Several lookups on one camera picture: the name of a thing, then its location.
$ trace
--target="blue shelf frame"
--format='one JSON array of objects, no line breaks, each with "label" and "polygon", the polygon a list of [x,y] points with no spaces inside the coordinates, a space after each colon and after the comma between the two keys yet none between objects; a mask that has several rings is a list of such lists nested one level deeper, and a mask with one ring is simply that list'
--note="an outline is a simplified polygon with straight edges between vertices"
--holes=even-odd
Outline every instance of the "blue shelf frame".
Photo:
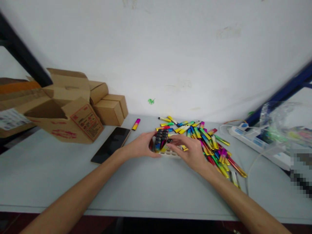
[{"label": "blue shelf frame", "polygon": [[[301,72],[289,82],[287,82],[279,91],[277,91],[271,98],[269,98],[265,103],[263,103],[252,115],[250,115],[245,121],[249,126],[254,126],[259,122],[261,109],[267,102],[281,102],[286,101],[292,95],[300,91],[302,88],[307,87],[312,89],[312,61],[305,66]],[[276,108],[280,103],[276,103],[273,108]]]}]

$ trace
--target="green mark on wall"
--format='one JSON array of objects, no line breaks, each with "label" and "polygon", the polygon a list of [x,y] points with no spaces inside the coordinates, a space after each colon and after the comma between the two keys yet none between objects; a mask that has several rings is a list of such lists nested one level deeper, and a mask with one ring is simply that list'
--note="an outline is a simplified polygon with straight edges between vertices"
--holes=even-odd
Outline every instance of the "green mark on wall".
[{"label": "green mark on wall", "polygon": [[154,98],[153,100],[152,100],[152,99],[149,99],[149,100],[148,100],[149,104],[150,104],[150,105],[153,105],[154,102],[155,102],[154,100],[155,100],[155,98]]}]

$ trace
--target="clear plastic bag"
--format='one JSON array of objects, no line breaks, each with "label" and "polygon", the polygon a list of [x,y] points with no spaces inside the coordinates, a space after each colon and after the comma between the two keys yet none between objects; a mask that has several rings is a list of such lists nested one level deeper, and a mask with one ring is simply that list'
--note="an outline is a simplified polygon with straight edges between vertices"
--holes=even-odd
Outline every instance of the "clear plastic bag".
[{"label": "clear plastic bag", "polygon": [[267,143],[291,141],[312,148],[312,106],[298,102],[268,102],[262,107],[260,127],[266,126],[261,137]]}]

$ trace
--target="smartphone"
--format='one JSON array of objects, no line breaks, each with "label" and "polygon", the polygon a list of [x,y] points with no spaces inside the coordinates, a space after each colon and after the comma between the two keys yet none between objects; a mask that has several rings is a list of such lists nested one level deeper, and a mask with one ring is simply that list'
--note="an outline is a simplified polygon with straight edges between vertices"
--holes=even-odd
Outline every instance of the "smartphone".
[{"label": "smartphone", "polygon": [[101,164],[105,162],[117,149],[121,148],[130,134],[130,129],[117,127],[107,138],[101,148],[91,159],[91,162]]}]

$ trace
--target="cardboard box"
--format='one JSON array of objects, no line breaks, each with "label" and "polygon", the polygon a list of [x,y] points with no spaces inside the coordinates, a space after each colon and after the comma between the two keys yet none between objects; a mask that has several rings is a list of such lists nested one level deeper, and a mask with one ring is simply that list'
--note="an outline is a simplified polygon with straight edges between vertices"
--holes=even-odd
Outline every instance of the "cardboard box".
[{"label": "cardboard box", "polygon": [[37,126],[63,142],[94,142],[104,127],[91,107],[89,81],[76,71],[48,69],[53,85],[43,88],[46,96],[20,106]]},{"label": "cardboard box", "polygon": [[99,81],[89,81],[90,86],[90,103],[91,105],[97,104],[103,97],[108,94],[108,87],[106,83]]},{"label": "cardboard box", "polygon": [[45,93],[59,106],[64,106],[79,97],[90,100],[89,80],[84,73],[47,68],[52,85],[44,87]]},{"label": "cardboard box", "polygon": [[108,94],[106,95],[103,100],[109,100],[109,101],[118,101],[121,107],[121,110],[123,112],[124,119],[128,115],[128,108],[126,104],[126,98],[122,95],[114,95],[114,94]]},{"label": "cardboard box", "polygon": [[29,101],[44,96],[37,82],[0,79],[0,138],[6,138],[35,126],[16,109]]},{"label": "cardboard box", "polygon": [[63,142],[91,144],[104,129],[89,102],[82,97],[60,107],[45,96],[17,110]]},{"label": "cardboard box", "polygon": [[121,126],[124,118],[118,101],[100,100],[93,106],[105,125]]}]

